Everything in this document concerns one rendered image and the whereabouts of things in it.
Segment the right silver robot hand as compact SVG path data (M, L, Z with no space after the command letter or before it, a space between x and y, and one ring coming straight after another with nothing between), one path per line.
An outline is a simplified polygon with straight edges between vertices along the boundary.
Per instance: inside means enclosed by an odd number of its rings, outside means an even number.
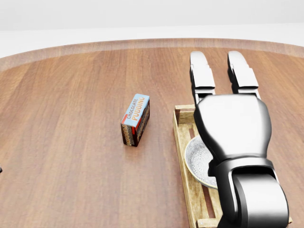
M216 163L267 157L271 138L268 108L258 93L253 69L238 51L228 52L232 94L217 95L212 70L200 51L190 54L194 120Z

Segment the patterned grey bowl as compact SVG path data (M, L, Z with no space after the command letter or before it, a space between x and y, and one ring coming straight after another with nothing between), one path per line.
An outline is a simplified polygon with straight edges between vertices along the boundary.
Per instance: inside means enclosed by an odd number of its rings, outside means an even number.
M208 175L209 162L213 156L199 135L188 142L184 159L189 172L196 181L208 188L218 189L216 178Z

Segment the wooden slat tray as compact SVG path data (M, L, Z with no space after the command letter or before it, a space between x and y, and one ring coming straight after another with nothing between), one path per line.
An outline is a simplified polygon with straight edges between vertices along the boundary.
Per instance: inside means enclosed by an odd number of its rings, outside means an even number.
M192 104L177 105L173 129L190 228L217 228L222 217L216 180L208 176L210 152L203 146Z

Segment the chocolate pudding box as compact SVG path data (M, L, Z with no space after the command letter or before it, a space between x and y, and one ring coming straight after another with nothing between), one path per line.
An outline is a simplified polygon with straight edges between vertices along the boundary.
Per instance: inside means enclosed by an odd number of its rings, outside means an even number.
M138 146L149 118L150 97L135 94L121 120L122 137L125 145Z

